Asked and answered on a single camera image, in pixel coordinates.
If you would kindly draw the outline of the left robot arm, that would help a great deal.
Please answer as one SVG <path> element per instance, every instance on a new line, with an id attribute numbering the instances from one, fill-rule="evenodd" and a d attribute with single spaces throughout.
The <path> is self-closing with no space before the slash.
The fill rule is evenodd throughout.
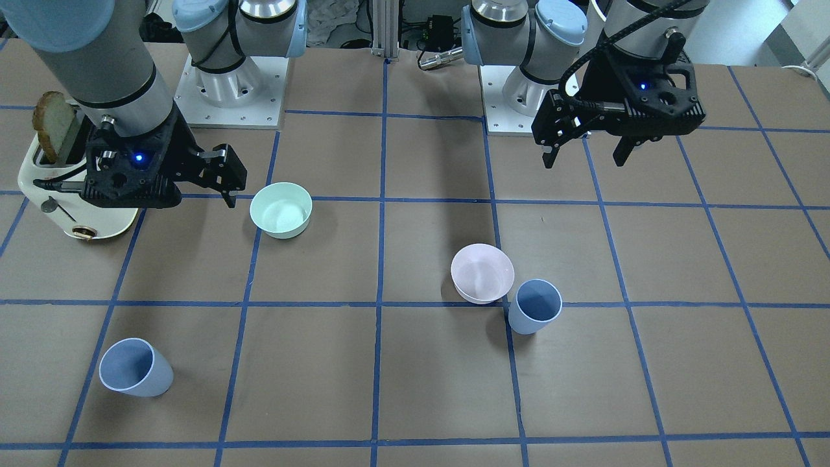
<path id="1" fill-rule="evenodd" d="M 687 35 L 706 1 L 611 1 L 586 53 L 589 19 L 569 1 L 471 1 L 462 13 L 468 64 L 513 66 L 543 88 L 531 109 L 532 136 L 550 169 L 561 147 L 589 131 L 619 138 L 613 160 L 705 120 Z"/>

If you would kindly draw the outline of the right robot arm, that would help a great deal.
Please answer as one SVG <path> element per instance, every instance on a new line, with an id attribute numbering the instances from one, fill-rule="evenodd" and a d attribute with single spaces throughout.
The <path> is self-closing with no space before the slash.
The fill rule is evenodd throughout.
<path id="1" fill-rule="evenodd" d="M 9 26 L 79 104 L 83 180 L 75 172 L 34 186 L 77 195 L 101 209 L 166 209 L 178 182 L 218 192 L 229 208 L 246 186 L 229 144 L 204 150 L 145 47 L 147 1 L 3 1 Z M 175 1 L 195 89 L 214 108 L 251 104 L 266 93 L 256 57 L 299 57 L 307 40 L 305 1 Z"/>

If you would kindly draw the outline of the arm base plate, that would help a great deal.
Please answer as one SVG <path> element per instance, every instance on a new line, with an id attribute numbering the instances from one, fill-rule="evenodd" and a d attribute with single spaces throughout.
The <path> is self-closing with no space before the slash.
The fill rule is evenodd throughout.
<path id="1" fill-rule="evenodd" d="M 479 76 L 487 132 L 493 136 L 531 137 L 543 98 L 558 86 L 533 82 L 516 66 L 480 66 Z"/>
<path id="2" fill-rule="evenodd" d="M 278 130 L 290 64 L 246 57 L 236 70 L 211 74 L 187 62 L 174 101 L 192 128 Z"/>

